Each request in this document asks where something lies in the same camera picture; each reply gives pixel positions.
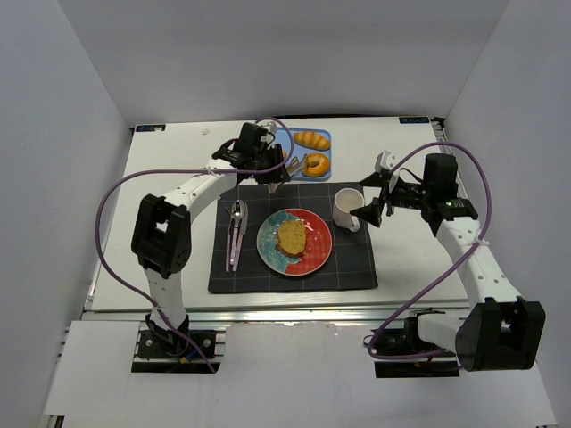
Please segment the white ceramic mug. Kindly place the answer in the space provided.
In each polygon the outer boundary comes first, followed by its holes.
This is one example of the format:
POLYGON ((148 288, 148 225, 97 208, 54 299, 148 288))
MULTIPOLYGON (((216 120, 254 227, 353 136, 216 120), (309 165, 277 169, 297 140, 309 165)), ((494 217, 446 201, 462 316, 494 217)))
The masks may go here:
POLYGON ((351 214, 351 211, 364 205, 365 200, 361 192, 352 188, 341 189, 334 197, 332 216, 335 224, 353 233, 358 232, 360 221, 351 214))

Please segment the brown cake slice bread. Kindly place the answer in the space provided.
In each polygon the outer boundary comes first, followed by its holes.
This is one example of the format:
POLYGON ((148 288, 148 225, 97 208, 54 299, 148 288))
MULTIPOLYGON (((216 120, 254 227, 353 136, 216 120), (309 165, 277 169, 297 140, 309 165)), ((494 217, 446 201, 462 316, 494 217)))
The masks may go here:
POLYGON ((305 251, 306 242, 306 228, 300 219, 284 221, 277 229, 276 250, 288 257, 301 257, 305 251))

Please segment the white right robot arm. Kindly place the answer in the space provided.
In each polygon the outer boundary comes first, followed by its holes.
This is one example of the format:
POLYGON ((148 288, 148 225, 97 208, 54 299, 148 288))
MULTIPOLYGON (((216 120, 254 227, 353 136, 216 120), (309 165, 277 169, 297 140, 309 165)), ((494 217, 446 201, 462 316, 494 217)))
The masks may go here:
POLYGON ((538 301, 526 300, 511 284, 484 239, 489 226, 478 220, 472 202, 459 195, 458 164, 451 154, 425 157, 422 178, 409 183, 400 177, 401 163, 382 152, 375 171, 360 181, 377 187, 379 195, 351 214, 380 226, 394 209, 417 210, 451 258, 451 267, 426 287, 432 291, 458 274, 469 302, 465 319, 441 309, 413 310, 398 336, 388 326, 390 316, 365 340, 368 353, 380 360, 455 355, 459 368, 473 371, 529 370, 539 349, 546 314, 538 301))

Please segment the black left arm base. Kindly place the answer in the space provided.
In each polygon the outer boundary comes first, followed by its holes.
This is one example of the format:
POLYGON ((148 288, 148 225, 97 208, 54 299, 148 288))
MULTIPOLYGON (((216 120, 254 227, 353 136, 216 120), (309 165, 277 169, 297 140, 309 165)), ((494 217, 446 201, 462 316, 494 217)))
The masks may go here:
POLYGON ((224 353, 225 334, 214 329, 190 329, 188 336, 209 361, 213 372, 196 347, 179 336, 169 343, 141 327, 131 364, 134 374, 212 375, 219 370, 224 353))

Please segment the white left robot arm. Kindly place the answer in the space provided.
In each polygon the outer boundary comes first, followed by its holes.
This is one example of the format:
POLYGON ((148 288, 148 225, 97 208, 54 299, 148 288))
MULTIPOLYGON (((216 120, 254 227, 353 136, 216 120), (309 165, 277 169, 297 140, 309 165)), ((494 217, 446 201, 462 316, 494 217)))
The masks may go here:
POLYGON ((153 309, 148 328, 168 342, 185 333, 188 318, 182 298, 181 271, 191 257, 191 226, 223 193, 253 177, 259 184, 290 180, 282 146, 274 142, 275 119, 260 125, 245 123, 236 140, 224 143, 200 173, 161 195, 140 202, 131 250, 149 286, 153 309))

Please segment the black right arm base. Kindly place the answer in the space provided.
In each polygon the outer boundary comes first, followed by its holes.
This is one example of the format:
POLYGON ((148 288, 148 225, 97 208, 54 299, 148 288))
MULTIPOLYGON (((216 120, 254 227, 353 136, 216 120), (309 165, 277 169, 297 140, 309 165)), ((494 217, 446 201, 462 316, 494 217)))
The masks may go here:
POLYGON ((449 351, 438 355, 420 357, 420 354, 433 352, 438 347, 423 342, 418 335, 418 318, 421 315, 444 314, 438 309, 411 311, 403 321, 403 327, 387 328, 373 345, 377 354, 397 357, 395 360, 377 360, 375 376, 377 379, 420 379, 459 377, 460 366, 456 356, 449 351))

